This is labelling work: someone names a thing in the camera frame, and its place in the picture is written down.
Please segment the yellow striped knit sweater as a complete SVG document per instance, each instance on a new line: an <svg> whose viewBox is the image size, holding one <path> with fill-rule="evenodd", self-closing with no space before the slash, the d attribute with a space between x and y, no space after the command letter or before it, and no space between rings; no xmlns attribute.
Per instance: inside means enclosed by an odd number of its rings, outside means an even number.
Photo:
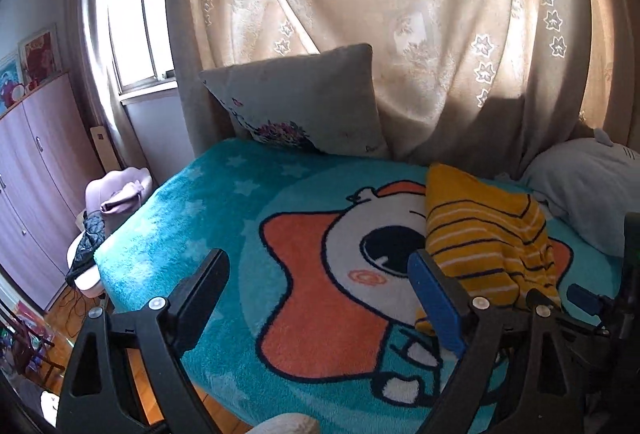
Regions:
<svg viewBox="0 0 640 434"><path fill-rule="evenodd" d="M472 298L524 309L527 293L536 290L561 304L566 257L555 256L546 217L531 195L437 164L426 174L425 210L425 250Z"/></svg>

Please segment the pink chair with clothes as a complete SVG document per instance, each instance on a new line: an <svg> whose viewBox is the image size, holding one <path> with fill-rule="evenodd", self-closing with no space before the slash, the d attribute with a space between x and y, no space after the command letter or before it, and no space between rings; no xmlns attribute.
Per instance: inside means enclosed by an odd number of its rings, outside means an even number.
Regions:
<svg viewBox="0 0 640 434"><path fill-rule="evenodd" d="M153 191L148 168L128 167L111 171L88 183L85 210L80 215L82 229L67 249L66 283L86 298L104 298L98 266L93 255Z"/></svg>

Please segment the light blue plush pillow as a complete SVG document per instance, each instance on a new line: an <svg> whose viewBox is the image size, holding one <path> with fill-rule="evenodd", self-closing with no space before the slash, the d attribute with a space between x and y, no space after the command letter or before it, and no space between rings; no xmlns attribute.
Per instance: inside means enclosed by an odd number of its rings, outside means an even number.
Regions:
<svg viewBox="0 0 640 434"><path fill-rule="evenodd" d="M598 129L541 153L520 179L551 214L608 256L624 255L625 217L639 210L639 153Z"/></svg>

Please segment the teal cartoon fleece blanket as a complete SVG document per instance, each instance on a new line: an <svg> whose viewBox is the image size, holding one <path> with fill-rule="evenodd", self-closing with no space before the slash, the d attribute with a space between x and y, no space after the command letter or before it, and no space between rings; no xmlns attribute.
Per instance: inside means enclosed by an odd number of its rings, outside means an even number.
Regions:
<svg viewBox="0 0 640 434"><path fill-rule="evenodd" d="M225 251L229 281L182 361L201 388L248 423L300 412L326 433L412 433L456 364L407 275L425 250L430 168L219 142L159 187L96 264L129 311ZM539 205L566 257L561 303L573 283L613 295L620 260Z"/></svg>

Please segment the pink wooden wardrobe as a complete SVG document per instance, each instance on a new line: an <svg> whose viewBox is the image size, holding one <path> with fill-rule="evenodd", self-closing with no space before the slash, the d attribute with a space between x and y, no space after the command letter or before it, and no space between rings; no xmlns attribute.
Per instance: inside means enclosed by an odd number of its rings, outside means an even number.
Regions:
<svg viewBox="0 0 640 434"><path fill-rule="evenodd" d="M102 175L66 74L1 117L1 272L42 310L65 287L85 189Z"/></svg>

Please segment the beige star curtain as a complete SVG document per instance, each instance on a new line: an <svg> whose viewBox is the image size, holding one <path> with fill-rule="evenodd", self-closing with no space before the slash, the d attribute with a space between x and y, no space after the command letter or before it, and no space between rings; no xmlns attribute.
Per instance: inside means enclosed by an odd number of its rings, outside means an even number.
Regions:
<svg viewBox="0 0 640 434"><path fill-rule="evenodd" d="M73 0L73 55L117 153L145 159L119 96L176 76L189 145L247 136L201 71L367 44L384 149L518 176L590 127L639 144L639 0Z"/></svg>

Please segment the floral cream pillow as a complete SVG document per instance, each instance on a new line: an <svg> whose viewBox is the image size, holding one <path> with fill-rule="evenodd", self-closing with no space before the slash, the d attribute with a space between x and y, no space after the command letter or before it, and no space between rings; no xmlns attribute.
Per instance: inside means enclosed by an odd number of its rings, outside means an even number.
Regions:
<svg viewBox="0 0 640 434"><path fill-rule="evenodd" d="M200 79L232 119L264 145L390 157L368 44L212 68Z"/></svg>

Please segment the framed red picture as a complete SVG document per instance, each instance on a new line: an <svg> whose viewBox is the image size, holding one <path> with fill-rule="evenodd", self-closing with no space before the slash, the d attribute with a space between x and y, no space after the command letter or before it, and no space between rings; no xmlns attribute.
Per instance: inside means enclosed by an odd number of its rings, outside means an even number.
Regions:
<svg viewBox="0 0 640 434"><path fill-rule="evenodd" d="M35 90L63 72L54 24L23 39L18 44L18 53L28 91Z"/></svg>

